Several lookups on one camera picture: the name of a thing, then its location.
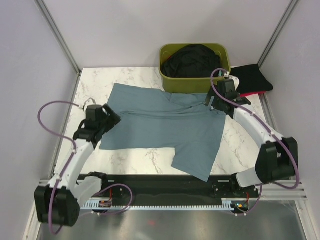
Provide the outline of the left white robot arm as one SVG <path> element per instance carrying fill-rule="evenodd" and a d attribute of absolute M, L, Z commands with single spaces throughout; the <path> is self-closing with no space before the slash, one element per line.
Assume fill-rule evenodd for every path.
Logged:
<path fill-rule="evenodd" d="M 103 174 L 90 173 L 78 183 L 81 171 L 95 151 L 104 134 L 113 129 L 121 118 L 107 104 L 89 105 L 85 119 L 73 134 L 69 157 L 46 185 L 34 192 L 37 219 L 40 223 L 72 227 L 77 222 L 81 207 L 94 195 L 106 196 L 110 185 Z"/>

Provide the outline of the blue-grey t shirt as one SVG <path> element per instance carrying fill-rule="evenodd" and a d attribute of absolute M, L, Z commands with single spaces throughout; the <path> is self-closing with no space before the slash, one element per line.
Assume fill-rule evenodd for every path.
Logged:
<path fill-rule="evenodd" d="M 226 115 L 204 105 L 205 99 L 205 94 L 116 83 L 107 104 L 120 122 L 103 135 L 99 148 L 174 148 L 171 166 L 207 182 L 221 146 Z"/>

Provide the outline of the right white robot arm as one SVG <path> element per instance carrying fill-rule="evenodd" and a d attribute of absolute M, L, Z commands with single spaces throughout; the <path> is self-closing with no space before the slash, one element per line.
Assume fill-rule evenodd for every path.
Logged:
<path fill-rule="evenodd" d="M 275 183 L 295 177 L 292 189 L 300 183 L 298 169 L 298 143 L 293 137 L 286 138 L 256 113 L 251 102 L 236 91 L 232 79 L 212 84 L 204 104 L 224 112 L 240 124 L 259 147 L 255 166 L 232 175 L 229 191 L 235 197 L 242 196 L 247 187 Z"/>

